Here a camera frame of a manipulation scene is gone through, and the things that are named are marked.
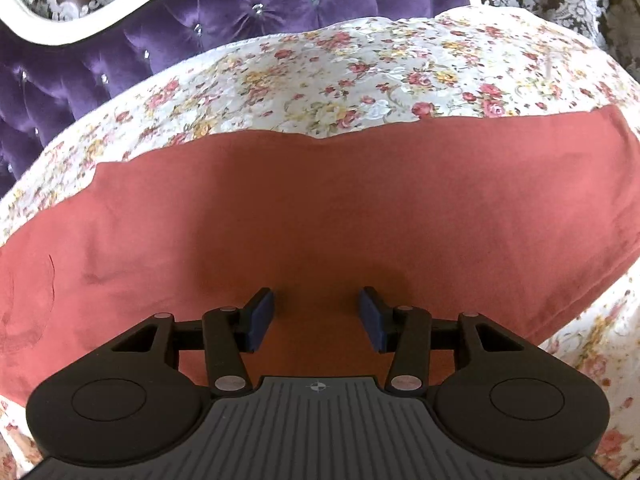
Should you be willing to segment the purple tufted headboard white frame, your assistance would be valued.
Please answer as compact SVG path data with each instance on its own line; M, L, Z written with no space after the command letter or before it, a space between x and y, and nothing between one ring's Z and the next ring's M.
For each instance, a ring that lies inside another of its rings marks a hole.
M141 81L232 42L352 18L431 18L480 0L116 0L54 22L1 0L1 186L68 126Z

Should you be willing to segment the rust red pants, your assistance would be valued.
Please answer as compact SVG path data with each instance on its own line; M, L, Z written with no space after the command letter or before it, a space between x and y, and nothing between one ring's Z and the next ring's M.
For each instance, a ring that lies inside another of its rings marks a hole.
M357 296L476 311L541 342L639 255L639 141L615 106L426 118L326 140L213 134L102 164L1 249L1 392L157 312L268 287L250 374L382 374Z

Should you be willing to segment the floral bed sheet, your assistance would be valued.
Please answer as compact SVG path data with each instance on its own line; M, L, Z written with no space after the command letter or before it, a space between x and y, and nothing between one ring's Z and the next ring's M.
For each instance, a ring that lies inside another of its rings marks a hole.
M1 202L1 235L86 188L102 162L256 128L315 139L395 122L590 112L639 125L639 86L570 30L515 9L358 18L236 42L146 77L66 128Z

